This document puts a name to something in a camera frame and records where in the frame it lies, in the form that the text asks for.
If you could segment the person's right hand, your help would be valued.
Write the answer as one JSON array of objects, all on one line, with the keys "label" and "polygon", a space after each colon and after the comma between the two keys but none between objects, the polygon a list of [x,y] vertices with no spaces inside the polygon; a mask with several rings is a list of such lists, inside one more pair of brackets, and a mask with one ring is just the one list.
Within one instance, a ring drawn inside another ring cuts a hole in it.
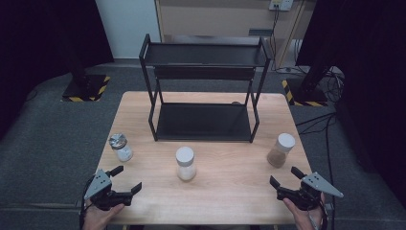
[{"label": "person's right hand", "polygon": [[282,202],[293,215],[298,230],[321,229],[325,213],[321,207],[310,211],[302,211],[287,197]]}]

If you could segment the black metal two-tier rack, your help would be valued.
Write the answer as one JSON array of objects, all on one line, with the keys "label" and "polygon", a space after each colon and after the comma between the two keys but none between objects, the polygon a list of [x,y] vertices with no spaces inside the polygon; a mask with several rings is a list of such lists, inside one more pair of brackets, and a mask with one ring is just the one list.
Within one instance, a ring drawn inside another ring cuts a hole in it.
[{"label": "black metal two-tier rack", "polygon": [[[259,127],[258,102],[262,87],[253,89],[257,69],[264,82],[271,62],[269,43],[260,36],[188,43],[153,42],[146,35],[139,60],[151,103],[148,123],[153,138],[171,141],[252,142]],[[180,103],[164,99],[161,81],[245,81],[245,101]]]}]

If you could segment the dark curtain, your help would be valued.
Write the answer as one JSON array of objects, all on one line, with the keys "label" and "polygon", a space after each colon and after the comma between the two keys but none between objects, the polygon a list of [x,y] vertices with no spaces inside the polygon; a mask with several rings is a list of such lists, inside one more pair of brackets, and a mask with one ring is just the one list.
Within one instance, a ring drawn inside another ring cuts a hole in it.
[{"label": "dark curtain", "polygon": [[317,0],[297,63],[342,71],[353,152],[406,209],[406,0]]},{"label": "dark curtain", "polygon": [[0,139],[71,54],[84,68],[113,60],[96,0],[0,0]]}]

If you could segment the black stand with striped base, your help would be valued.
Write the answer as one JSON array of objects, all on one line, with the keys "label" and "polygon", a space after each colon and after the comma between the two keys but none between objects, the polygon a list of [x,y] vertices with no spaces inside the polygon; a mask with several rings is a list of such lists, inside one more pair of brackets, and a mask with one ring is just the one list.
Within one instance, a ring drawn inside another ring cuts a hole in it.
[{"label": "black stand with striped base", "polygon": [[282,82],[291,105],[327,106],[327,97],[318,86],[327,72],[326,67],[313,66],[303,79],[286,79]]},{"label": "black stand with striped base", "polygon": [[91,75],[77,58],[70,58],[67,66],[72,79],[62,94],[65,102],[96,102],[102,97],[110,78],[106,75]]}]

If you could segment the green label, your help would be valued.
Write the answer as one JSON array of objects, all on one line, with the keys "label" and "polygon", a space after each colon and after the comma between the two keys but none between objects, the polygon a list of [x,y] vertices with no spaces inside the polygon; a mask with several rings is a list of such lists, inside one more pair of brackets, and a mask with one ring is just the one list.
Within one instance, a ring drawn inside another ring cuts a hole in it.
[{"label": "green label", "polygon": [[272,29],[255,29],[255,28],[251,28],[248,33],[248,35],[253,36],[271,36],[272,34],[273,34]]}]

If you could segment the white wall socket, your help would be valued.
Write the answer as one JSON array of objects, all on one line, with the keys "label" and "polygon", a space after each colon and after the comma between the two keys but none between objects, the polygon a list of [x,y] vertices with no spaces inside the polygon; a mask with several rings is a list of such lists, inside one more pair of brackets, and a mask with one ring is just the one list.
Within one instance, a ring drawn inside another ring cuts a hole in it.
[{"label": "white wall socket", "polygon": [[270,0],[270,11],[289,12],[293,6],[294,0]]}]

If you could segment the white-lid jar of white powder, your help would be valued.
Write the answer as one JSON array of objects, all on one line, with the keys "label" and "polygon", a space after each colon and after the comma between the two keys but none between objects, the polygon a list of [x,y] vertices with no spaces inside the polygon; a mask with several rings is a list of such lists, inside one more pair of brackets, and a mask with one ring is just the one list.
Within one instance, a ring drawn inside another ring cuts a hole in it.
[{"label": "white-lid jar of white powder", "polygon": [[189,147],[182,147],[175,153],[178,164],[177,175],[181,180],[189,181],[196,175],[196,167],[193,164],[194,152]]}]

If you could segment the light wooden cabinet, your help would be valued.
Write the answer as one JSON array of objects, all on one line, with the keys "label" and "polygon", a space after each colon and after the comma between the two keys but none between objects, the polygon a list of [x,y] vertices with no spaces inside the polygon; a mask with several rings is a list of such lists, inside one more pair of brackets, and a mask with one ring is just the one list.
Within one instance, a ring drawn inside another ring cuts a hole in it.
[{"label": "light wooden cabinet", "polygon": [[294,0],[290,11],[270,11],[270,0],[155,0],[160,35],[247,37],[251,28],[272,29],[274,66],[282,66],[300,28],[306,0]]}]

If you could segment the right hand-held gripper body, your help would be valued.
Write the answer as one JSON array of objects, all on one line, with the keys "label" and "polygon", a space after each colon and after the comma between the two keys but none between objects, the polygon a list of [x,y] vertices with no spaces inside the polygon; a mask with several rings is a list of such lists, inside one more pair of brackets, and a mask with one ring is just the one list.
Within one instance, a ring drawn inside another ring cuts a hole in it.
[{"label": "right hand-held gripper body", "polygon": [[277,192],[277,199],[289,198],[300,210],[314,210],[321,204],[321,193],[332,196],[343,197],[344,194],[326,181],[317,172],[306,174],[301,180],[298,190],[290,190],[280,186]]}]

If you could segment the silver-lid glass jar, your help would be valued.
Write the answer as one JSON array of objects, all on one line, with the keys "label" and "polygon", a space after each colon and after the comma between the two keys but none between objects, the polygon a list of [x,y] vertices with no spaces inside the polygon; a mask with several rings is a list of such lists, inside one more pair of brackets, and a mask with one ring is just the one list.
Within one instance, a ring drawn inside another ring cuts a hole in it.
[{"label": "silver-lid glass jar", "polygon": [[129,161],[132,158],[133,151],[123,133],[112,134],[108,139],[108,143],[121,162]]}]

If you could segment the white-lid jar of brown powder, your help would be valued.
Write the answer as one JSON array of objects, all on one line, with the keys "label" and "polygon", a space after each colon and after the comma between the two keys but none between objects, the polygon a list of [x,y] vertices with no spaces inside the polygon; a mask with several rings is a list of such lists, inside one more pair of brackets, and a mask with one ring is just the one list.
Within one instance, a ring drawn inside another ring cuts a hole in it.
[{"label": "white-lid jar of brown powder", "polygon": [[274,145],[268,152],[267,160],[275,168],[280,168],[284,165],[288,153],[295,147],[295,138],[289,133],[281,133]]}]

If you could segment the person's left hand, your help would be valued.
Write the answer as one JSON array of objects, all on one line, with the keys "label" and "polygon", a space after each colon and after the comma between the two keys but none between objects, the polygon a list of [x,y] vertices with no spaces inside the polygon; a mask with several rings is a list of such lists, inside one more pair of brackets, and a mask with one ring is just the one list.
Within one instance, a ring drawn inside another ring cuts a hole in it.
[{"label": "person's left hand", "polygon": [[123,208],[123,204],[118,204],[110,210],[104,211],[89,204],[85,209],[81,230],[104,230],[110,220],[117,216]]}]

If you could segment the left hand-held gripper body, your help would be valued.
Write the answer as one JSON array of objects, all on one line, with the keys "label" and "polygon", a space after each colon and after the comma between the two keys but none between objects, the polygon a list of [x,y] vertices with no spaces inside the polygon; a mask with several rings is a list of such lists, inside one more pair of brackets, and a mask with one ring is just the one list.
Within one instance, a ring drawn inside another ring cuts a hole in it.
[{"label": "left hand-held gripper body", "polygon": [[118,204],[130,206],[132,197],[131,192],[113,191],[111,177],[108,177],[102,169],[97,170],[83,196],[85,200],[89,199],[93,205],[104,211],[108,211]]}]

